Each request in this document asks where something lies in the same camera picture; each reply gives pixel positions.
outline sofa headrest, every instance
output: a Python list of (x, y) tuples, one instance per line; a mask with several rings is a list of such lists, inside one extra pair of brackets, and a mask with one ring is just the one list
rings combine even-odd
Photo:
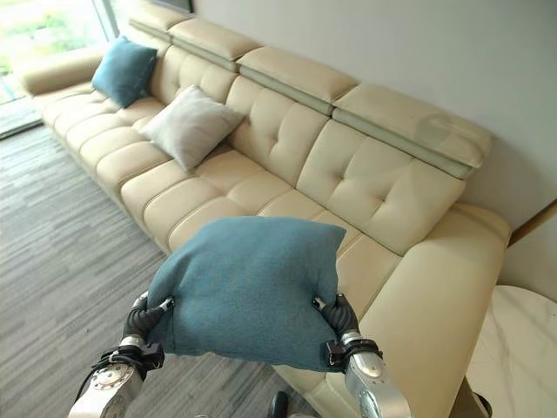
[(325, 115), (332, 102), (358, 82), (346, 74), (289, 52), (264, 46), (238, 60), (240, 74)]
[(169, 42), (171, 36), (167, 31), (175, 24), (192, 18), (192, 15), (185, 11), (181, 12), (148, 1), (135, 2), (128, 10), (131, 26)]
[(361, 84), (334, 102), (332, 117), (458, 179), (482, 165), (493, 134), (439, 107)]
[(169, 33), (176, 46), (230, 71), (238, 69), (238, 58), (260, 46), (249, 37), (198, 18), (173, 26)]

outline marble side table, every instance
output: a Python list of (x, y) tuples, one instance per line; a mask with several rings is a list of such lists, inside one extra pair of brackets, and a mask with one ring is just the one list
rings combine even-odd
[(493, 418), (557, 417), (557, 303), (497, 286), (466, 377)]

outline blue pillow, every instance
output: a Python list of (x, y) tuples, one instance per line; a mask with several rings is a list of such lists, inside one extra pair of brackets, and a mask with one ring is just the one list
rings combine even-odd
[(147, 87), (156, 62), (157, 50), (119, 37), (95, 71), (93, 87), (128, 107)]
[(151, 332), (166, 353), (211, 351), (247, 361), (332, 371), (335, 334), (313, 305), (333, 303), (346, 231), (294, 218), (238, 217), (205, 225), (158, 269), (149, 305), (176, 305)]

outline pillow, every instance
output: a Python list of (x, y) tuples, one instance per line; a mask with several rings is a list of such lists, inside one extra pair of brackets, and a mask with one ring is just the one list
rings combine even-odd
[(119, 37), (95, 71), (93, 87), (128, 107), (147, 87), (156, 61), (157, 50)]
[(238, 217), (205, 225), (158, 269), (149, 306), (174, 308), (151, 332), (166, 353), (208, 351), (317, 371), (335, 334), (312, 305), (335, 301), (345, 230), (295, 218)]
[(243, 118), (192, 85), (151, 119), (141, 133), (175, 158), (186, 172), (192, 172)]

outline sofa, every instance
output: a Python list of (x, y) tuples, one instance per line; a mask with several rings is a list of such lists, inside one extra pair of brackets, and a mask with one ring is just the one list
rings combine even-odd
[[(125, 33), (158, 50), (150, 96), (128, 108), (91, 87), (103, 50), (20, 71), (68, 152), (167, 253), (223, 217), (344, 227), (339, 289), (362, 334), (385, 353), (413, 416), (448, 417), (509, 238), (502, 217), (458, 201), (493, 134), (153, 3), (131, 13)], [(139, 130), (192, 84), (246, 116), (186, 175)], [(275, 368), (323, 417), (359, 416), (342, 374)]]

